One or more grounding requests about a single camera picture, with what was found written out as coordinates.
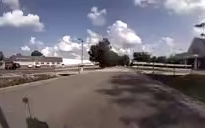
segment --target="car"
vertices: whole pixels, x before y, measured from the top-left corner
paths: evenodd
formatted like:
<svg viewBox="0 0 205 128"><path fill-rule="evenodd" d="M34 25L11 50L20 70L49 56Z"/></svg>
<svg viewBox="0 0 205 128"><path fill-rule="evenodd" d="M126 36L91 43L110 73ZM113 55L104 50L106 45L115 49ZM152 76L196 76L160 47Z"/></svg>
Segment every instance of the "car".
<svg viewBox="0 0 205 128"><path fill-rule="evenodd" d="M27 67L28 68L33 68L34 66L32 64L29 64Z"/></svg>
<svg viewBox="0 0 205 128"><path fill-rule="evenodd" d="M14 63L14 62L6 62L5 63L5 69L6 70L16 70L20 68L20 64Z"/></svg>
<svg viewBox="0 0 205 128"><path fill-rule="evenodd" d="M36 65L35 65L35 68L40 68L40 67L41 67L40 64L36 64Z"/></svg>

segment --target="road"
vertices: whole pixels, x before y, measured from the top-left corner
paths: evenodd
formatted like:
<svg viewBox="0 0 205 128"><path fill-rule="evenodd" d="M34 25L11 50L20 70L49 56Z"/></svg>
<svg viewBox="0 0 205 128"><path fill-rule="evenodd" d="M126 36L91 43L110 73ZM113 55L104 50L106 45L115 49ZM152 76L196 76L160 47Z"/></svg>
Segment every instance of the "road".
<svg viewBox="0 0 205 128"><path fill-rule="evenodd" d="M158 85L124 68L105 69L2 89L0 103L11 128L26 127L24 96L50 128L205 128L205 113Z"/></svg>

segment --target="blue sky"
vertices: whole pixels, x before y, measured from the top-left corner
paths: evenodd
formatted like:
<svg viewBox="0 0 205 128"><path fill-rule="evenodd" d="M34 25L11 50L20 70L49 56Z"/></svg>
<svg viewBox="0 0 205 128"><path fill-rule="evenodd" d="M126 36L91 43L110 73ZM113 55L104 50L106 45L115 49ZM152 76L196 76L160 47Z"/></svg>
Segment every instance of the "blue sky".
<svg viewBox="0 0 205 128"><path fill-rule="evenodd" d="M1 0L0 51L79 58L102 37L119 54L187 50L205 17L205 0Z"/></svg>

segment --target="grass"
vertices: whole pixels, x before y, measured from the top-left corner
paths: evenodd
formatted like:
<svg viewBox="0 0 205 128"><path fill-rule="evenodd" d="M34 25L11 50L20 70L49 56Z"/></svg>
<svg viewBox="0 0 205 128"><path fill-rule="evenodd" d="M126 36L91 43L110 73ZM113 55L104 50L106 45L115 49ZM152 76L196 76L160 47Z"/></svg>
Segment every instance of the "grass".
<svg viewBox="0 0 205 128"><path fill-rule="evenodd" d="M30 83L34 81L47 80L55 77L55 75L42 74L15 78L0 78L0 88L16 86L19 84Z"/></svg>
<svg viewBox="0 0 205 128"><path fill-rule="evenodd" d="M185 76L149 76L205 103L205 75L190 74Z"/></svg>

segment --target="white fence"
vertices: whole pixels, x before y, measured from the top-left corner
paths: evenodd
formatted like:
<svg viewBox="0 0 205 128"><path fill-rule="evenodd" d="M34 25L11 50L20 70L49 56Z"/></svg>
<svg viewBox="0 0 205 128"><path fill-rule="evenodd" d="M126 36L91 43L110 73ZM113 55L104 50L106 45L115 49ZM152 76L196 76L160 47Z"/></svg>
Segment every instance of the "white fence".
<svg viewBox="0 0 205 128"><path fill-rule="evenodd" d="M133 66L192 68L192 65L185 65L185 64L164 64L164 63L149 63L149 62L133 62Z"/></svg>

